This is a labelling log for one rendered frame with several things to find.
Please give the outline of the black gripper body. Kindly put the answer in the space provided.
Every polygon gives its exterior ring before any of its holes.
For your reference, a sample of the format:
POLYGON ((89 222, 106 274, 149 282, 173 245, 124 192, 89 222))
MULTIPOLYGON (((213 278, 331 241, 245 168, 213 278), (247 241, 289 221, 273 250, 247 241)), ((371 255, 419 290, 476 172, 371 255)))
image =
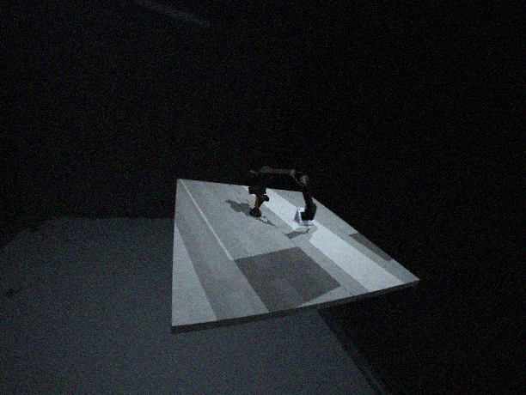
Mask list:
POLYGON ((266 194, 266 188, 268 187, 267 185, 262 185, 260 183, 257 183, 258 184, 258 187, 259 187, 259 200, 260 201, 269 201, 269 197, 267 195, 264 195, 266 194))

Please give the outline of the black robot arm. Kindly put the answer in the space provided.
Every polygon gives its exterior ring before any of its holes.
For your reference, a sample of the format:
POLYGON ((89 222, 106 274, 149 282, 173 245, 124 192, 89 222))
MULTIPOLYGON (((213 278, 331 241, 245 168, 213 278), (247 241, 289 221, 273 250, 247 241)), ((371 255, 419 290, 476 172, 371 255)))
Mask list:
MULTIPOLYGON (((268 180, 272 179, 272 177, 277 178, 287 178, 292 181, 294 186, 296 186, 299 191, 303 192, 303 197, 306 203, 305 211, 301 211, 301 217, 302 221, 313 221, 315 212, 316 212, 316 205, 313 202, 313 198, 309 189, 310 186, 310 177, 308 177, 306 174, 302 172, 297 172, 294 169, 274 169, 270 168, 269 166, 262 166, 259 172, 255 172, 253 170, 249 171, 248 179, 257 181, 259 180, 259 183, 262 185, 267 185, 268 180), (300 176, 301 178, 297 182, 295 175, 300 176)), ((257 185, 250 186, 248 188, 249 194, 259 194, 259 187, 257 185)))

